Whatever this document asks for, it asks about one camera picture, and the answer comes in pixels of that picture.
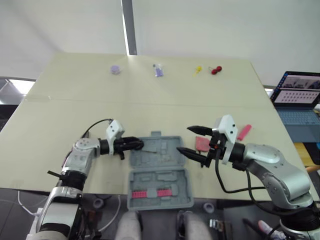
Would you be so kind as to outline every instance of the black cable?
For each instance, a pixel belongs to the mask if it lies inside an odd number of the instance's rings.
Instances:
[[[220,173],[219,173],[219,161],[220,161],[219,158],[220,158],[220,154],[221,154],[221,149],[218,148],[216,150],[216,157],[215,157],[215,174],[216,174],[216,176],[218,178],[218,181],[220,183],[220,186],[221,186],[222,190],[227,194],[234,194],[234,193],[248,191],[249,190],[248,188],[241,188],[241,189],[231,190],[231,191],[226,190],[225,185],[224,185],[224,183],[223,183],[223,181],[221,179]],[[252,187],[251,189],[252,190],[265,189],[265,187],[264,186],[256,186],[256,187]]]
[[[264,240],[270,239],[271,235],[272,235],[278,228],[280,228],[280,224],[278,224],[277,226],[275,226],[275,227],[271,230],[271,232],[269,232],[268,235],[265,236]]]
[[[87,132],[89,132],[89,130],[90,130],[93,126],[95,126],[95,125],[97,125],[97,124],[99,124],[99,123],[101,123],[101,122],[104,122],[104,121],[112,122],[113,119],[112,119],[112,118],[106,118],[106,119],[102,119],[102,120],[100,120],[100,121],[95,122],[94,124],[92,124],[92,125],[84,132],[84,134],[81,136],[81,138],[84,138],[85,135],[87,134]]]
[[[291,215],[295,215],[295,214],[298,214],[298,213],[301,213],[301,212],[304,212],[304,211],[312,211],[311,208],[307,208],[307,207],[303,207],[303,208],[300,208],[300,209],[296,209],[296,210],[288,210],[286,212],[280,212],[280,211],[273,211],[273,210],[270,210],[262,205],[260,205],[256,199],[254,198],[253,194],[252,194],[252,187],[251,187],[251,178],[250,178],[250,174],[249,174],[249,171],[246,169],[245,170],[245,173],[246,173],[246,178],[247,178],[247,181],[248,181],[248,192],[249,192],[249,196],[251,198],[251,201],[258,207],[260,208],[261,210],[269,213],[269,214],[273,214],[273,215],[277,215],[279,217],[287,217],[287,216],[291,216]]]

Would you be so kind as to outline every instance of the laptop keyboard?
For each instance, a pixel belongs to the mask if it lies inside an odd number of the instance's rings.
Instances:
[[[320,125],[320,119],[313,111],[278,111],[286,125]]]

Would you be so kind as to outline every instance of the yellow pin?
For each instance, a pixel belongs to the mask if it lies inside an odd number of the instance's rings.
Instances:
[[[201,72],[201,70],[202,70],[202,66],[197,66],[197,67],[195,68],[195,73],[193,74],[193,76],[195,77],[198,73]]]

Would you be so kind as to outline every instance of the white wall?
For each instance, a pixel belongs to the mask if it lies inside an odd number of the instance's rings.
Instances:
[[[133,16],[139,55],[249,59],[265,85],[320,72],[320,0],[133,0]]]
[[[58,51],[125,54],[120,0],[0,0],[0,76],[36,79]]]

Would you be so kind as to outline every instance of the laptop screen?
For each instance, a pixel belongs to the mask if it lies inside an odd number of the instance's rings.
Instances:
[[[275,106],[314,108],[320,99],[320,73],[285,72],[270,99]]]

